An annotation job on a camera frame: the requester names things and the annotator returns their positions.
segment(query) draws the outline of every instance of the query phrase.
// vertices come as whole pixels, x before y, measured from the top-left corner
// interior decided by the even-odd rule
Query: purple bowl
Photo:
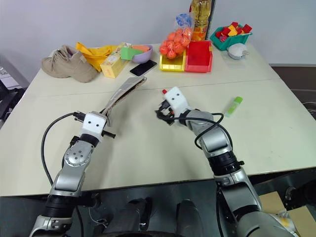
[[[150,59],[152,52],[153,52],[153,47],[149,44],[144,44],[144,45],[148,46],[150,48],[150,50],[145,52],[145,53],[134,55],[132,58],[132,61],[134,63],[146,63]]]

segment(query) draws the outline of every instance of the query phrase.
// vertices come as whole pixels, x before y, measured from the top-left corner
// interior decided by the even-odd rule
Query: yellow bin
[[[186,64],[186,50],[183,51],[181,56],[174,59],[168,59],[164,55],[160,55],[160,70],[162,71],[172,71],[172,72],[184,72],[184,67]]]

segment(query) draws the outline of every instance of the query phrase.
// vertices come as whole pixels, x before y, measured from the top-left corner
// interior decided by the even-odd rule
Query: green marker
[[[230,117],[232,113],[237,109],[237,107],[241,104],[241,102],[242,102],[242,97],[237,96],[235,100],[233,101],[232,105],[226,111],[225,113],[226,117]]]

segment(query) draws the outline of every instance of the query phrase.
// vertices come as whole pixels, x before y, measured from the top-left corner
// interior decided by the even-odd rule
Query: white wall
[[[2,0],[0,65],[13,77],[31,81],[41,58],[62,44],[159,43],[190,2]],[[249,40],[269,63],[316,64],[315,12],[314,0],[217,0],[211,29],[247,23],[254,28]]]

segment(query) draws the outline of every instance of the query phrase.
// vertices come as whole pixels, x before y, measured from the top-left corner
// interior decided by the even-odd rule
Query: tan sneaker
[[[89,82],[98,73],[80,51],[68,45],[61,46],[52,57],[43,58],[41,68],[52,77],[73,77],[80,82]]]

